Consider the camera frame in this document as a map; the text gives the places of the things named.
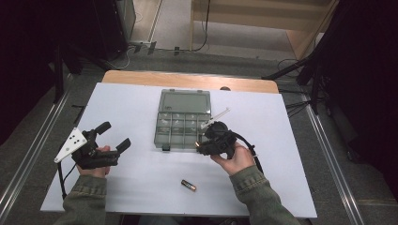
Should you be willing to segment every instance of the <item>sleeve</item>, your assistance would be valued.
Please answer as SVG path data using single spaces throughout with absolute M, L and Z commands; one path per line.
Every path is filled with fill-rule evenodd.
M 106 179 L 81 175 L 64 200 L 65 214 L 55 225 L 105 224 Z
M 248 207 L 252 225 L 299 225 L 299 221 L 282 206 L 280 197 L 256 166 L 237 172 L 230 179 L 237 199 Z

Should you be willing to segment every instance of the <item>clear plastic tray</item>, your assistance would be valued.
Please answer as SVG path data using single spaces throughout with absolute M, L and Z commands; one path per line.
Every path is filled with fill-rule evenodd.
M 163 151 L 195 149 L 205 141 L 201 125 L 211 118 L 208 91 L 162 90 L 155 145 Z

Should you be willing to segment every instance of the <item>person's right hand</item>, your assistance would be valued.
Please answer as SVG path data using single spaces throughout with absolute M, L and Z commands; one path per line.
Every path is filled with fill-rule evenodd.
M 111 151 L 111 147 L 105 145 L 104 147 L 99 147 L 97 150 L 101 152 L 109 152 Z M 79 165 L 77 165 L 77 169 L 79 170 L 80 175 L 90 175 L 98 178 L 105 178 L 105 175 L 108 175 L 111 167 L 100 167 L 92 170 L 83 170 Z
M 230 176 L 255 165 L 251 151 L 238 142 L 235 142 L 235 154 L 231 159 L 225 159 L 220 155 L 213 155 L 210 157 L 220 164 Z

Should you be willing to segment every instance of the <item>white table surface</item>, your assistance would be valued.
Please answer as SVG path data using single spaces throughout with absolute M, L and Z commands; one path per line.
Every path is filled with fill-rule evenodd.
M 179 216 L 248 216 L 235 196 L 227 173 L 210 157 L 196 153 L 163 153 L 154 136 L 161 90 L 170 87 L 98 83 L 78 126 L 112 125 L 99 135 L 99 146 L 112 149 L 130 138 L 131 147 L 107 176 L 106 211 L 126 214 Z M 302 168 L 299 151 L 282 96 L 209 90 L 212 114 L 231 108 L 220 119 L 230 129 L 255 145 L 255 151 L 272 188 L 282 204 L 297 218 L 316 218 L 313 199 Z M 65 175 L 74 162 L 62 162 Z M 74 170 L 66 182 L 69 192 L 78 178 Z M 197 186 L 183 187 L 185 179 Z M 42 211 L 63 211 L 58 174 L 41 206 Z

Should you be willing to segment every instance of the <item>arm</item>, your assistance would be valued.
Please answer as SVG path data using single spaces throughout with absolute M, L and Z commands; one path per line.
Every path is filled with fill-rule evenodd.
M 109 146 L 100 148 L 110 151 Z M 65 214 L 55 225 L 67 224 L 105 224 L 106 179 L 110 167 L 82 170 L 77 166 L 80 176 L 72 191 L 64 200 Z
M 256 224 L 299 224 L 282 206 L 278 194 L 270 187 L 266 177 L 256 166 L 243 169 L 230 176 L 237 199 L 246 204 L 250 222 Z
M 258 171 L 249 149 L 235 144 L 232 159 L 211 156 L 230 175 L 237 199 L 245 203 L 252 225 L 299 224 L 282 206 L 278 194 L 270 187 L 266 177 Z

